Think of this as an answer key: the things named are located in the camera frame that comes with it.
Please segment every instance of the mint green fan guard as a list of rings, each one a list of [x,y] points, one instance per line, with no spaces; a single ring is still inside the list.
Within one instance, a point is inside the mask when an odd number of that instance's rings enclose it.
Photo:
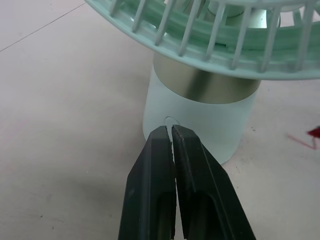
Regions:
[[[265,80],[300,80],[320,77],[320,13],[316,0],[224,1],[215,21],[201,18],[208,1],[194,0],[190,14],[156,0],[86,0],[122,32],[176,61],[219,74]],[[240,27],[222,24],[228,5],[244,8]],[[281,9],[303,5],[303,17],[292,12],[294,25],[279,27]],[[253,8],[266,9],[267,28],[248,28]]]

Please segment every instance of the black tool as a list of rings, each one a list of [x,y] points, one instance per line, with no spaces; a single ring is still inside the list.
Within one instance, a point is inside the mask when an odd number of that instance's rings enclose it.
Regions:
[[[228,174],[190,129],[165,126],[150,136],[127,178],[118,240],[170,240],[176,187],[188,240],[255,240]]]

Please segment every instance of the white floor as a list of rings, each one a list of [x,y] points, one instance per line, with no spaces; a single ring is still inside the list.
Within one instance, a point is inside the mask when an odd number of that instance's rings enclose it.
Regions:
[[[0,2],[0,239],[117,239],[152,52],[82,0]],[[257,240],[320,239],[320,81],[264,81],[224,164]],[[182,239],[177,229],[177,240]]]

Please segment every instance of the fan base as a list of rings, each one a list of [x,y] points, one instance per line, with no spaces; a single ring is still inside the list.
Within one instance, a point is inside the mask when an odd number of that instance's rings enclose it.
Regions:
[[[184,98],[167,88],[154,68],[143,116],[143,134],[173,124],[192,129],[203,145],[223,164],[236,152],[257,90],[247,98],[227,104],[208,104]]]

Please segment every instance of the red object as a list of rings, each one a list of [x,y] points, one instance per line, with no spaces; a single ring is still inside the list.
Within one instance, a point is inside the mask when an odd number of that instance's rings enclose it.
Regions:
[[[318,147],[317,147],[317,142],[316,142],[317,140],[316,139],[320,139],[320,126],[316,127],[315,129],[312,129],[311,131],[307,131],[306,133],[312,137],[312,145],[310,145],[309,143],[304,142],[304,141],[302,141],[302,140],[300,140],[290,134],[288,135],[288,137],[290,139],[302,144],[302,145],[305,145],[308,148],[311,148],[313,150],[317,150]]]
[[[310,136],[320,139],[320,126],[307,132]]]

